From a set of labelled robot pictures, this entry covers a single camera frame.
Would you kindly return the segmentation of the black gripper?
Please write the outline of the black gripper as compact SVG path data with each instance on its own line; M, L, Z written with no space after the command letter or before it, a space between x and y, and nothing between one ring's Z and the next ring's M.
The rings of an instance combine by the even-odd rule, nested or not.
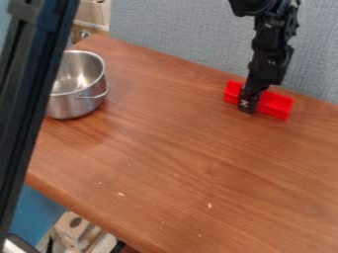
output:
M281 85L295 53L289 40L297 34L301 0L229 0L237 17L253 17L256 36L249 77L241 88L238 109L253 114L262 93Z

